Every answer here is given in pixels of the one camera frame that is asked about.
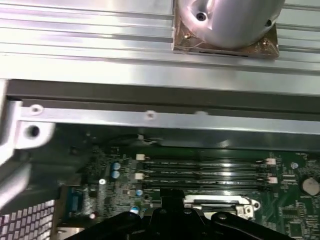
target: metal bracket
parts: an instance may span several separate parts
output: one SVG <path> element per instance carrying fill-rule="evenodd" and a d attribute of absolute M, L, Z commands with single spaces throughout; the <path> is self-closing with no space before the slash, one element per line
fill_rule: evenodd
<path fill-rule="evenodd" d="M 8 101 L 2 114 L 0 166 L 14 154 L 15 149 L 31 149 L 45 145 L 53 136 L 55 123 L 19 121 L 21 101 Z"/>

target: electrolytic capacitor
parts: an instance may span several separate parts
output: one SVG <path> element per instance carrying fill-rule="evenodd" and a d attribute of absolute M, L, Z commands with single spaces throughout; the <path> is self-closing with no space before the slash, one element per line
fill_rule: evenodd
<path fill-rule="evenodd" d="M 131 212 L 131 213 L 139 214 L 139 211 L 140 211 L 140 209 L 139 209 L 138 206 L 132 206 L 132 207 L 130 208 L 130 212 Z"/>
<path fill-rule="evenodd" d="M 119 178 L 119 177 L 120 177 L 120 172 L 119 172 L 119 171 L 112 171 L 112 172 L 111 172 L 111 177 L 112 177 L 113 179 Z"/>
<path fill-rule="evenodd" d="M 112 169 L 113 170 L 119 170 L 121 168 L 121 164 L 119 162 L 114 162 L 112 164 Z"/>

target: screw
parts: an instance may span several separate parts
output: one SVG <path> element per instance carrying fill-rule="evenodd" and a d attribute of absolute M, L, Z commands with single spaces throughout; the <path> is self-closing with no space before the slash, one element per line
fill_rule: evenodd
<path fill-rule="evenodd" d="M 31 115 L 40 115 L 44 111 L 44 107 L 39 104 L 34 104 L 30 107 Z"/>
<path fill-rule="evenodd" d="M 192 210 L 189 208 L 186 208 L 185 210 L 183 210 L 184 214 L 191 214 Z"/>
<path fill-rule="evenodd" d="M 224 214 L 219 214 L 218 218 L 221 219 L 221 220 L 226 220 L 227 216 L 224 215 Z"/>
<path fill-rule="evenodd" d="M 166 213 L 167 213 L 167 211 L 165 209 L 160 210 L 160 214 L 166 214 Z"/>
<path fill-rule="evenodd" d="M 149 110 L 145 112 L 145 119 L 146 120 L 154 120 L 156 118 L 156 112 Z"/>
<path fill-rule="evenodd" d="M 185 38 L 185 39 L 191 38 L 191 34 L 190 34 L 190 33 L 187 33 L 186 35 L 184 35 L 184 38 Z"/>
<path fill-rule="evenodd" d="M 296 163 L 296 162 L 292 162 L 291 163 L 291 168 L 292 169 L 297 169 L 299 167 L 299 164 L 298 163 Z"/>
<path fill-rule="evenodd" d="M 204 20 L 207 19 L 206 15 L 203 13 L 203 12 L 199 12 L 197 15 L 196 15 L 196 19 L 198 19 L 198 21 L 202 22 Z"/>

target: capacitor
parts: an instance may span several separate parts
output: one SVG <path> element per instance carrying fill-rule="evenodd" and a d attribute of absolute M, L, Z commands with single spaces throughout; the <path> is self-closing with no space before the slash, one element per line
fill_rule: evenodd
<path fill-rule="evenodd" d="M 119 171 L 112 171 L 112 172 L 111 172 L 111 177 L 112 177 L 113 179 L 119 178 L 119 177 L 120 177 L 120 172 L 119 172 Z"/>
<path fill-rule="evenodd" d="M 119 170 L 121 168 L 121 164 L 119 162 L 114 162 L 112 164 L 112 169 L 113 170 Z"/>
<path fill-rule="evenodd" d="M 144 194 L 144 192 L 143 192 L 142 190 L 140 190 L 140 189 L 137 189 L 137 190 L 135 191 L 135 194 L 136 194 L 138 197 L 141 197 L 142 194 Z"/>
<path fill-rule="evenodd" d="M 139 209 L 139 207 L 138 206 L 132 206 L 131 208 L 130 208 L 130 212 L 131 213 L 134 213 L 134 214 L 139 214 L 139 211 L 140 211 L 140 209 Z"/>

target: silver metal panel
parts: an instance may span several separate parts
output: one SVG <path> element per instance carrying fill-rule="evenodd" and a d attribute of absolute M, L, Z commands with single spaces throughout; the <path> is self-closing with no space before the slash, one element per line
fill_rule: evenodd
<path fill-rule="evenodd" d="M 210 116 L 152 112 L 111 111 L 46 108 L 32 115 L 29 107 L 22 107 L 20 121 L 146 127 L 187 130 L 219 130 L 253 133 L 282 133 L 320 135 L 320 122 L 250 117 Z"/>
<path fill-rule="evenodd" d="M 0 78 L 320 95 L 320 3 L 287 0 L 280 58 L 171 52 L 173 0 L 0 0 Z"/>

